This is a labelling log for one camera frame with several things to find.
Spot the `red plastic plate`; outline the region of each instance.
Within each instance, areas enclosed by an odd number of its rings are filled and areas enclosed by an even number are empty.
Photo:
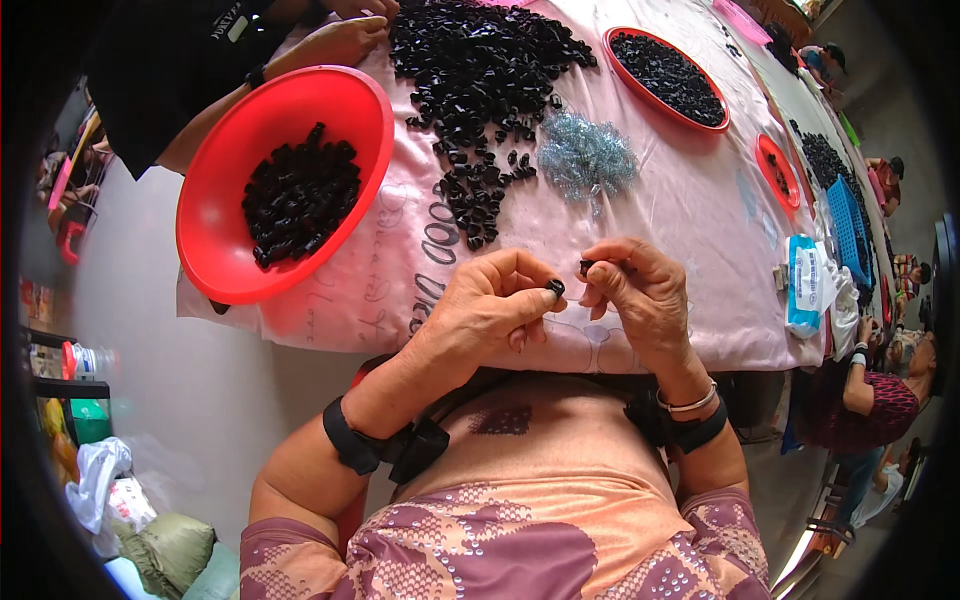
[[[777,158],[777,167],[767,162],[767,155],[773,155]],[[783,206],[783,209],[787,211],[787,214],[799,208],[800,187],[797,185],[797,178],[794,177],[793,169],[790,168],[790,161],[787,160],[787,157],[783,154],[783,150],[774,143],[774,140],[770,139],[769,135],[761,133],[756,137],[754,158],[756,158],[757,166],[760,167],[760,173],[763,174],[763,178],[770,184],[770,189],[774,191],[774,196],[777,197],[777,201]],[[783,173],[783,178],[786,179],[786,188],[790,190],[789,196],[783,194],[783,190],[780,189],[780,185],[777,183],[778,171]]]
[[[321,143],[345,139],[360,167],[357,204],[312,256],[267,270],[254,262],[240,202],[253,168],[282,144],[295,146],[326,124]],[[263,301],[306,279],[360,223],[394,148],[394,113],[372,78],[343,66],[318,66],[278,77],[247,95],[214,126],[194,156],[177,206],[177,252],[183,272],[211,300]]]
[[[723,121],[720,123],[720,125],[716,127],[708,127],[701,123],[697,123],[693,119],[670,107],[670,105],[666,104],[663,100],[654,95],[652,91],[647,89],[645,85],[637,81],[636,78],[630,74],[630,71],[628,71],[627,68],[620,63],[616,56],[613,55],[613,50],[610,47],[610,40],[615,36],[619,36],[620,32],[623,32],[628,36],[650,37],[651,39],[660,42],[664,46],[673,48],[682,54],[685,59],[689,60],[693,66],[697,67],[697,70],[703,73],[704,77],[707,78],[707,83],[709,84],[710,89],[712,89],[713,93],[716,94],[716,97],[720,100],[720,105],[723,107]],[[608,29],[607,32],[603,34],[603,49],[607,54],[607,58],[610,60],[610,64],[613,66],[613,71],[620,77],[621,80],[623,80],[623,83],[626,84],[637,96],[639,96],[641,100],[656,109],[666,118],[697,131],[707,133],[723,133],[727,130],[727,127],[730,126],[730,110],[727,108],[727,99],[723,97],[723,93],[721,93],[720,88],[717,87],[717,85],[713,82],[713,79],[710,78],[710,75],[707,74],[707,71],[702,69],[699,64],[697,64],[691,57],[687,56],[686,53],[677,46],[674,46],[665,39],[654,36],[653,34],[640,29],[635,29],[633,27],[614,27],[612,29]]]

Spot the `table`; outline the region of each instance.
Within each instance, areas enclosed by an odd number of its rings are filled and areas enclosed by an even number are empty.
[[[702,0],[702,2],[708,10],[712,11],[708,6],[709,0]],[[770,100],[776,105],[776,108],[782,115],[783,121],[788,122],[790,119],[795,120],[802,132],[822,133],[827,137],[830,146],[832,146],[841,157],[846,158],[851,172],[856,176],[860,188],[863,191],[864,205],[866,205],[867,215],[870,217],[870,234],[876,249],[874,252],[876,257],[875,265],[878,266],[879,273],[887,277],[890,282],[890,289],[893,290],[895,287],[893,285],[895,279],[893,276],[893,266],[890,264],[890,257],[886,251],[886,234],[883,226],[885,217],[880,210],[874,188],[870,185],[863,155],[860,153],[859,148],[853,146],[852,142],[850,142],[836,111],[823,94],[811,91],[803,80],[794,77],[783,68],[777,59],[767,52],[765,48],[752,43],[733,27],[728,27],[728,30],[730,31],[731,37],[736,40],[740,50],[750,60],[756,76],[766,92],[770,95]],[[803,142],[791,128],[787,127],[786,129],[790,136],[790,141],[804,167],[798,175],[806,180],[815,190],[826,192],[826,190],[821,190],[815,181],[809,181],[806,177],[805,170],[809,165],[803,154]],[[827,210],[826,202],[822,204],[824,207],[821,209]],[[879,295],[879,286],[877,286],[874,290],[874,297],[878,299]],[[893,305],[893,296],[891,292],[889,295],[891,305]],[[875,318],[879,318],[879,312],[874,314],[874,316]]]
[[[600,238],[629,234],[651,240],[686,267],[690,339],[709,370],[819,365],[824,336],[802,341],[785,331],[784,297],[771,276],[784,260],[784,238],[812,236],[813,222],[803,210],[792,218],[784,213],[753,158],[760,133],[785,147],[789,132],[771,116],[747,60],[725,47],[729,39],[720,22],[696,0],[539,0],[527,8],[562,20],[592,46],[599,66],[573,66],[556,81],[556,92],[569,109],[595,122],[612,121],[628,135],[640,168],[633,189],[603,198],[604,212],[596,220],[585,205],[566,202],[539,178],[510,188],[499,217],[500,237],[481,252],[525,248],[563,274],[570,307],[547,318],[547,344],[528,345],[521,354],[504,348],[488,364],[645,372],[615,312],[590,322],[576,303],[584,287],[573,275],[580,251]],[[700,63],[727,98],[729,130],[689,132],[634,97],[601,50],[602,34],[614,26],[662,36]],[[243,327],[287,346],[369,353],[398,350],[429,317],[453,270],[472,254],[450,225],[449,209],[431,193],[443,172],[430,148],[434,135],[406,127],[404,119],[416,114],[409,100],[413,85],[395,78],[387,54],[386,47],[377,49],[359,68],[391,98],[394,154],[377,199],[346,244],[291,290],[257,305],[232,306],[223,315],[181,277],[179,316]],[[498,160],[513,146],[502,144]],[[520,152],[534,151],[519,146]],[[531,163],[536,166],[535,157]]]

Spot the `black plastic part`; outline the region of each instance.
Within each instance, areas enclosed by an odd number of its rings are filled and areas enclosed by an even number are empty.
[[[549,281],[546,282],[546,285],[544,285],[543,287],[548,290],[552,290],[553,293],[557,295],[557,300],[563,298],[564,292],[566,291],[566,288],[564,287],[564,283],[559,279],[550,279]]]

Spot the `finger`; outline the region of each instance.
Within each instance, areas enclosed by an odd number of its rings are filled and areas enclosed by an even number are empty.
[[[632,295],[639,294],[623,269],[606,260],[599,260],[590,267],[587,279],[620,312],[623,312],[621,308],[627,305]]]
[[[653,273],[669,264],[670,258],[653,244],[637,237],[615,237],[600,240],[582,254],[585,260],[628,261],[642,274]]]
[[[601,301],[596,306],[590,308],[590,320],[599,321],[600,319],[603,319],[603,316],[606,314],[607,314],[607,297],[605,296],[603,298],[603,301]]]
[[[528,340],[537,342],[538,344],[546,342],[546,329],[543,328],[543,317],[534,319],[528,323],[526,329]]]
[[[350,23],[354,27],[359,27],[361,30],[372,34],[378,31],[386,32],[387,27],[387,17],[385,16],[363,16],[360,18],[351,19]]]
[[[600,303],[601,300],[604,300],[603,292],[597,286],[588,283],[587,287],[584,288],[583,296],[580,298],[580,305],[591,308]]]
[[[378,45],[387,41],[387,30],[381,29],[380,31],[372,34],[364,34],[364,36],[367,37],[367,41],[364,42],[364,47],[368,52],[370,52],[370,50],[373,48],[376,48]]]
[[[383,17],[387,16],[387,7],[383,6],[383,3],[380,2],[380,0],[367,0],[367,6],[364,8],[373,14],[379,14]]]
[[[520,290],[529,290],[531,288],[542,286],[534,283],[534,280],[526,275],[511,273],[503,279],[500,287],[504,296],[510,296],[511,294],[519,292]]]
[[[507,346],[517,354],[523,352],[523,347],[527,343],[527,330],[521,325],[507,336]]]
[[[551,290],[534,288],[520,290],[515,294],[501,299],[504,307],[504,317],[510,328],[520,327],[542,317],[558,302],[557,295]]]
[[[500,273],[500,279],[503,280],[511,273],[520,273],[533,279],[538,287],[546,285],[550,279],[559,279],[556,271],[551,269],[526,250],[520,248],[508,248],[491,252],[480,258],[486,264],[493,265]]]
[[[400,12],[399,3],[396,0],[383,0],[383,6],[387,10],[387,20],[393,23],[394,19],[396,18],[396,14]]]

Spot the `forearm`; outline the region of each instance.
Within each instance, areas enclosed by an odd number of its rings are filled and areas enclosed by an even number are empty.
[[[711,387],[707,371],[696,356],[692,356],[675,372],[658,374],[657,380],[666,402],[677,406],[706,397]],[[718,406],[719,400],[714,400],[697,411],[673,413],[672,417],[675,420],[705,420]],[[727,487],[749,491],[747,464],[740,441],[729,422],[716,437],[689,454],[683,454],[677,447],[669,448],[668,453],[680,471],[680,485],[677,488],[677,500],[680,503],[691,495]]]
[[[377,439],[399,431],[439,397],[419,381],[427,364],[405,348],[370,372],[341,401],[350,428]],[[340,463],[324,431],[323,415],[318,415],[287,438],[260,470],[253,486],[250,521],[269,516],[304,522],[311,516],[332,520],[368,478]]]
[[[275,77],[286,73],[290,66],[286,61],[277,58],[264,69],[264,81],[269,81]],[[238,102],[251,92],[248,84],[237,87],[229,94],[216,101],[207,108],[204,108],[200,114],[193,117],[186,124],[177,137],[163,151],[163,154],[156,160],[156,164],[161,167],[185,174],[190,162],[204,143],[206,136],[213,129],[213,126],[223,118],[227,112]]]

